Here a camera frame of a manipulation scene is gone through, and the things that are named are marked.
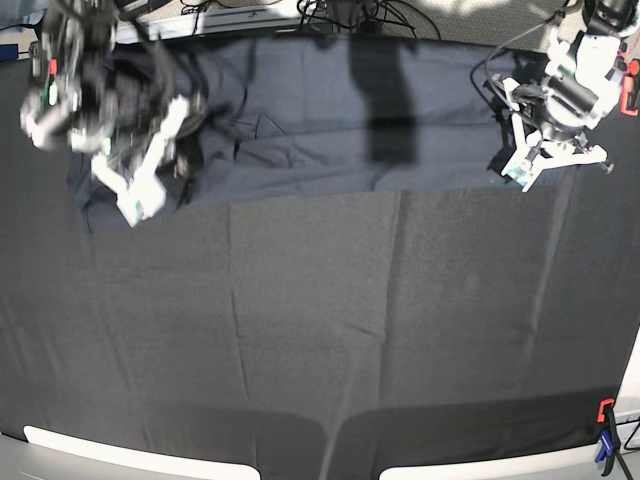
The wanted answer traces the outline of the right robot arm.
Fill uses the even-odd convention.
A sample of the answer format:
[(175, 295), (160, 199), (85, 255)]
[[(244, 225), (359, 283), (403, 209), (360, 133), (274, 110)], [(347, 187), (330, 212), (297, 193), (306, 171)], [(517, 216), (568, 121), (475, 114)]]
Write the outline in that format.
[(207, 82), (150, 38), (139, 18), (151, 9), (132, 9), (126, 1), (49, 3), (29, 49), (29, 90), (20, 111), (21, 128), (35, 147), (102, 153), (110, 166), (132, 169), (180, 97), (187, 114), (162, 162), (198, 129)]

